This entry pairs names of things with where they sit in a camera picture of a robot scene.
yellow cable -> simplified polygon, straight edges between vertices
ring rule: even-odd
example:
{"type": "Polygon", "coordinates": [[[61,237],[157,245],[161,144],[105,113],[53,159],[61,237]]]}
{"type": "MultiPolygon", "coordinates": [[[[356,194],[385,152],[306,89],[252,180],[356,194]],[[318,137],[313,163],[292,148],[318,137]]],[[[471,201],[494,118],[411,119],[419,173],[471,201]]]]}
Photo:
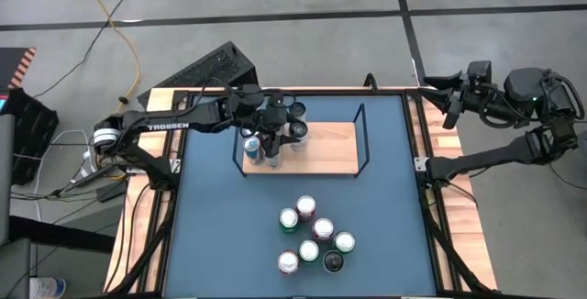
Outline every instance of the yellow cable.
{"type": "MultiPolygon", "coordinates": [[[[102,0],[96,0],[96,1],[98,2],[100,7],[102,8],[102,11],[104,11],[104,13],[106,14],[108,23],[110,24],[112,29],[120,36],[120,38],[122,38],[128,44],[128,47],[132,51],[132,54],[135,56],[135,68],[136,68],[135,70],[137,72],[137,75],[135,76],[135,82],[132,83],[132,86],[130,86],[127,93],[125,94],[125,97],[128,98],[135,91],[138,83],[140,83],[140,64],[138,63],[138,54],[137,54],[137,51],[135,50],[135,47],[127,39],[127,37],[125,37],[125,35],[122,34],[120,31],[118,31],[118,29],[114,26],[114,23],[112,22],[112,19],[111,19],[112,15],[110,15],[108,10],[106,10],[106,7],[104,6],[104,3],[102,2],[102,0]]],[[[118,107],[116,108],[115,113],[120,112],[120,109],[122,109],[123,106],[124,106],[124,104],[118,103],[118,107]]]]}

table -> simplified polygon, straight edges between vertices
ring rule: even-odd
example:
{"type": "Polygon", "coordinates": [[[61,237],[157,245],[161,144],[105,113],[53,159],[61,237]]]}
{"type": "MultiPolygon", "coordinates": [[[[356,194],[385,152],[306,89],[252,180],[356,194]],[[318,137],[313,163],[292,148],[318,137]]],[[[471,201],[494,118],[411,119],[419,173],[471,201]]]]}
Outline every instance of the table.
{"type": "MultiPolygon", "coordinates": [[[[289,87],[283,88],[290,91],[323,91],[323,92],[340,92],[342,94],[363,94],[370,91],[370,87],[289,87]]],[[[402,87],[381,87],[380,91],[392,91],[398,89],[406,89],[402,87]]],[[[155,110],[169,110],[178,102],[178,95],[185,91],[198,91],[199,88],[158,88],[151,91],[150,102],[148,106],[149,111],[155,110]]],[[[215,89],[206,89],[206,92],[214,92],[215,89]]],[[[418,104],[414,101],[409,103],[410,114],[412,115],[412,123],[414,125],[415,141],[417,145],[418,155],[424,156],[427,138],[429,143],[437,156],[457,157],[462,154],[460,149],[459,136],[454,130],[445,130],[441,127],[444,117],[436,110],[434,106],[424,102],[420,104],[419,113],[426,117],[427,127],[424,133],[420,124],[418,123],[418,104]]],[[[176,151],[180,148],[181,131],[175,131],[170,135],[164,132],[151,132],[141,135],[139,145],[151,153],[153,156],[160,156],[163,154],[164,148],[168,151],[170,158],[176,157],[176,151]]],[[[156,221],[160,222],[166,208],[168,206],[169,194],[156,194],[153,191],[147,191],[141,196],[140,201],[137,202],[140,190],[147,184],[146,175],[138,175],[130,180],[127,198],[126,209],[132,211],[133,207],[137,205],[135,222],[133,226],[132,238],[128,235],[130,233],[130,213],[126,213],[124,220],[121,220],[121,226],[118,229],[116,236],[116,245],[113,251],[110,268],[106,279],[109,281],[114,274],[112,284],[108,289],[114,288],[120,280],[124,277],[125,269],[127,268],[126,257],[128,255],[128,245],[132,242],[130,250],[129,265],[132,266],[134,261],[138,258],[145,247],[146,238],[148,236],[148,229],[150,225],[156,221]],[[122,228],[125,228],[125,238],[121,239],[122,228]],[[119,255],[122,254],[123,259],[120,260],[118,269],[116,263],[119,255]]],[[[463,187],[472,193],[471,183],[466,175],[458,176],[453,181],[455,184],[463,187]]],[[[495,280],[493,278],[493,270],[485,246],[485,241],[482,233],[479,215],[474,203],[466,196],[444,189],[442,192],[446,211],[446,217],[450,229],[450,237],[453,242],[455,250],[460,254],[463,260],[477,275],[477,277],[491,288],[495,288],[495,280]]],[[[436,205],[432,207],[435,216],[439,216],[436,205]]],[[[134,291],[155,291],[162,288],[162,279],[158,275],[163,270],[161,261],[167,261],[167,250],[169,242],[163,243],[166,248],[161,251],[161,245],[153,254],[150,262],[148,272],[135,284],[134,291]]],[[[438,260],[440,264],[440,273],[442,275],[442,287],[444,289],[452,289],[453,281],[451,280],[451,273],[446,257],[440,248],[437,248],[438,260]]]]}

wooden table edge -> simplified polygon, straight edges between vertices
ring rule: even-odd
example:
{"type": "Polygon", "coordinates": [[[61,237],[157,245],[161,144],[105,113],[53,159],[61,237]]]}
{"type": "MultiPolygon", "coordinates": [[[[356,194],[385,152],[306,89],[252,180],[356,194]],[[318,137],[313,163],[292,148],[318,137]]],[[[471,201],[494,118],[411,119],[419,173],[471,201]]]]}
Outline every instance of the wooden table edge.
{"type": "MultiPolygon", "coordinates": [[[[352,86],[341,86],[341,87],[325,87],[325,86],[302,86],[302,87],[263,87],[263,88],[279,88],[283,90],[291,91],[311,91],[311,90],[337,90],[337,91],[360,91],[360,90],[371,90],[370,87],[352,87],[352,86]]],[[[380,91],[385,90],[407,90],[415,89],[416,87],[404,87],[404,86],[384,86],[379,87],[380,91]]],[[[201,87],[175,87],[175,88],[153,88],[150,91],[150,99],[147,107],[148,111],[160,111],[170,110],[172,108],[173,96],[176,91],[180,92],[199,92],[201,87]]],[[[210,87],[205,89],[207,92],[221,92],[224,88],[210,87]]],[[[436,156],[446,157],[457,157],[462,155],[460,148],[459,134],[456,129],[445,130],[441,128],[442,120],[444,117],[442,114],[430,103],[425,103],[426,107],[426,122],[428,131],[430,132],[430,139],[432,141],[433,151],[436,156]]],[[[415,128],[415,134],[419,139],[422,139],[417,121],[417,116],[414,117],[414,112],[411,112],[413,116],[413,124],[415,128]]],[[[160,156],[163,151],[163,144],[165,140],[165,133],[158,132],[149,133],[148,135],[143,134],[139,139],[139,145],[148,150],[153,156],[160,156]]],[[[179,146],[179,139],[175,139],[172,143],[172,150],[177,149],[179,146]]],[[[459,186],[468,190],[472,194],[471,182],[469,177],[461,175],[457,179],[459,186]]],[[[108,273],[106,281],[109,282],[112,274],[119,264],[117,273],[112,281],[109,289],[116,287],[122,278],[124,277],[126,265],[126,257],[128,253],[128,242],[130,232],[130,211],[132,211],[137,196],[144,185],[148,182],[146,175],[136,175],[132,177],[128,184],[127,198],[125,200],[127,213],[125,214],[124,220],[121,215],[121,222],[118,231],[116,233],[116,243],[113,250],[110,265],[108,267],[108,273]],[[123,241],[122,248],[120,248],[120,239],[122,228],[125,228],[125,238],[123,241]],[[122,258],[119,263],[118,257],[122,252],[122,258]]],[[[150,222],[150,215],[153,208],[153,197],[154,192],[147,190],[141,197],[139,206],[137,208],[137,214],[135,216],[135,224],[133,226],[133,237],[132,237],[132,250],[130,252],[129,268],[134,264],[135,260],[140,256],[145,248],[145,238],[147,236],[147,227],[150,222]]],[[[468,202],[466,198],[458,197],[454,192],[444,191],[443,198],[446,203],[447,216],[449,218],[450,235],[453,240],[453,246],[455,250],[460,254],[463,260],[471,268],[471,270],[477,275],[481,282],[490,288],[496,288],[495,279],[493,276],[493,268],[489,259],[489,253],[487,251],[485,239],[482,232],[481,220],[479,214],[474,208],[471,208],[471,202],[468,202]]],[[[164,211],[167,208],[167,199],[164,197],[161,201],[159,222],[161,222],[164,211]]],[[[445,289],[451,289],[450,276],[446,256],[443,254],[442,249],[437,248],[438,258],[441,264],[441,274],[445,289]]],[[[153,291],[155,288],[155,278],[159,268],[159,260],[161,254],[161,246],[153,254],[150,262],[149,275],[147,278],[146,291],[153,291]]]]}

